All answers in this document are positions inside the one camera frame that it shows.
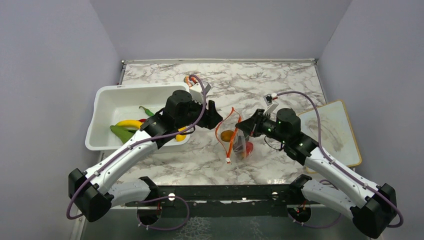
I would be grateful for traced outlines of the brown kiwi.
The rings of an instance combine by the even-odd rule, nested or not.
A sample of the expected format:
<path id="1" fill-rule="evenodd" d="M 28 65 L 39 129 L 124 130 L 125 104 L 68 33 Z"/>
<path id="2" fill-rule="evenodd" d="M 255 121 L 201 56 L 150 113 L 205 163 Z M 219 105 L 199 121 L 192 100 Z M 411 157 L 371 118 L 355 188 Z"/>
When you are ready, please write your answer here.
<path id="1" fill-rule="evenodd" d="M 230 142 L 233 139 L 233 134 L 232 130 L 224 130 L 220 133 L 220 139 L 224 142 Z"/>

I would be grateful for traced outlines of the red bell pepper toy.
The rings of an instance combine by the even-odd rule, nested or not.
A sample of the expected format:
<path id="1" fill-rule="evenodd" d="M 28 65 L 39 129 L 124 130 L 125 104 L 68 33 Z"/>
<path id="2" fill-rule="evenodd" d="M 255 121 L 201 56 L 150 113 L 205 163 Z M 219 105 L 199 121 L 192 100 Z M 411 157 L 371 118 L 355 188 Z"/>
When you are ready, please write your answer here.
<path id="1" fill-rule="evenodd" d="M 253 149 L 254 149 L 253 143 L 251 143 L 250 141 L 246 142 L 245 144 L 242 145 L 241 157 L 244 158 L 244 159 L 249 157 L 249 155 L 252 153 Z"/>

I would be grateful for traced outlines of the clear orange-zipper zip bag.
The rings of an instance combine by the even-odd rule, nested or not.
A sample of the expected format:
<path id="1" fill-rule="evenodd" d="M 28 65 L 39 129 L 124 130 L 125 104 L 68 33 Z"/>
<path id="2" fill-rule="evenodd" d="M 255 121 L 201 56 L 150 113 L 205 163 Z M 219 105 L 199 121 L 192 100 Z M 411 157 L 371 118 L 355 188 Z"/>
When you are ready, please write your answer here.
<path id="1" fill-rule="evenodd" d="M 254 145 L 250 136 L 236 127 L 244 120 L 234 107 L 215 128 L 215 138 L 224 150 L 224 161 L 229 165 L 232 162 L 246 160 L 253 152 Z"/>

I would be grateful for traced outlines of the dark green avocado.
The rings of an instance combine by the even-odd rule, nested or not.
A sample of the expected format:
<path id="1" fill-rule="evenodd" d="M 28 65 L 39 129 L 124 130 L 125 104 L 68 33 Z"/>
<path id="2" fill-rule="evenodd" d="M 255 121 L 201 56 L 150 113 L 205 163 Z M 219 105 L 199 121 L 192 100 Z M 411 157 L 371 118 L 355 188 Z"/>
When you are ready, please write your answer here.
<path id="1" fill-rule="evenodd" d="M 242 145 L 244 145 L 245 143 L 246 143 L 246 137 L 242 131 L 239 131 L 236 137 L 234 138 L 232 149 L 235 152 L 240 152 L 242 151 Z"/>

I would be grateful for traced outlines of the green chili pepper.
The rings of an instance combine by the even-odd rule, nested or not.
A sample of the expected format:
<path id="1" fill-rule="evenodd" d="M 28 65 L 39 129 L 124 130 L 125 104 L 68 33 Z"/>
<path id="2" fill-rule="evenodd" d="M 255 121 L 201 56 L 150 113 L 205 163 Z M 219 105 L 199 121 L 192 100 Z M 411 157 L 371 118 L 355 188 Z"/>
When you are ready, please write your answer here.
<path id="1" fill-rule="evenodd" d="M 153 113 L 150 109 L 144 107 L 144 106 L 139 106 L 139 109 L 143 110 L 144 113 L 148 116 L 148 117 L 152 117 L 155 115 L 155 113 Z"/>

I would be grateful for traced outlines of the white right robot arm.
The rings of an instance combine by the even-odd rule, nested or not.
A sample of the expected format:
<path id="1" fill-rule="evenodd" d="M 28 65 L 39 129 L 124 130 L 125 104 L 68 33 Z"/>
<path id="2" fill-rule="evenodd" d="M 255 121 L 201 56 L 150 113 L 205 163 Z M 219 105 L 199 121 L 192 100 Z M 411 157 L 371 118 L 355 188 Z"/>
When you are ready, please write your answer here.
<path id="1" fill-rule="evenodd" d="M 320 203 L 351 219 L 364 235 L 376 239 L 399 215 L 395 189 L 368 180 L 330 156 L 317 141 L 301 131 L 301 119 L 291 108 L 282 108 L 272 120 L 264 109 L 257 109 L 235 126 L 251 137 L 262 135 L 282 143 L 286 155 L 320 173 L 335 187 L 308 179 L 288 190 L 289 199 Z"/>

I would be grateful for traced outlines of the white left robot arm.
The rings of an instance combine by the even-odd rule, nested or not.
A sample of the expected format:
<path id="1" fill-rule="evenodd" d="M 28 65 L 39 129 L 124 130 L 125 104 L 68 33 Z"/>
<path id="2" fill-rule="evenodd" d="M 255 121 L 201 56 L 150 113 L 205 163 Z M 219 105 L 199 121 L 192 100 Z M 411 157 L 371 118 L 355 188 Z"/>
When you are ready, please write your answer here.
<path id="1" fill-rule="evenodd" d="M 165 106 L 147 118 L 118 150 L 85 171 L 75 168 L 69 173 L 70 203 L 66 217 L 69 220 L 85 217 L 89 222 L 99 220 L 118 199 L 118 194 L 112 193 L 111 188 L 139 160 L 149 157 L 176 135 L 192 134 L 195 127 L 212 130 L 222 120 L 214 101 L 206 100 L 204 96 L 198 103 L 188 91 L 175 90 Z M 80 210 L 79 216 L 71 215 L 72 206 Z"/>

